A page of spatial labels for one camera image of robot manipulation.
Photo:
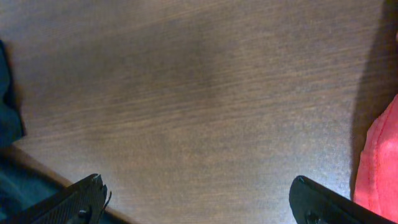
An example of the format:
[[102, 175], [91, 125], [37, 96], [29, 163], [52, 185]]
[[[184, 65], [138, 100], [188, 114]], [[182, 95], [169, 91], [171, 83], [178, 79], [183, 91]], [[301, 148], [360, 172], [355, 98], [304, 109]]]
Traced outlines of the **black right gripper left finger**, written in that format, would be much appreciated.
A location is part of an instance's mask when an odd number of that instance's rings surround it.
[[107, 206], [108, 188], [91, 174], [59, 193], [1, 221], [1, 224], [98, 223]]

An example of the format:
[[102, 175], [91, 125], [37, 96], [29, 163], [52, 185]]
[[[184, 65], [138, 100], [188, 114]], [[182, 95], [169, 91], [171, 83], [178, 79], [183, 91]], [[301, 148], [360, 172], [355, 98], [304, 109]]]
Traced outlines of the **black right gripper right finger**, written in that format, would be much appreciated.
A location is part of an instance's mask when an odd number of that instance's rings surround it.
[[394, 224], [303, 175], [292, 181], [289, 204], [298, 224]]

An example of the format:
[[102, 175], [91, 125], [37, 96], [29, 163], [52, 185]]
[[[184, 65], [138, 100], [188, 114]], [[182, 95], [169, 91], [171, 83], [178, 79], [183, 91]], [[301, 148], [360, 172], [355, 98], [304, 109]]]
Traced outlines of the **dark green t-shirt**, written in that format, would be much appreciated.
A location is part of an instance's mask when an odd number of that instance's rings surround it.
[[[24, 135], [11, 68], [6, 49], [1, 47], [1, 221], [67, 188], [45, 174], [44, 167], [15, 147], [14, 143]], [[108, 204], [111, 196], [108, 190]], [[105, 208], [98, 223], [124, 222]]]

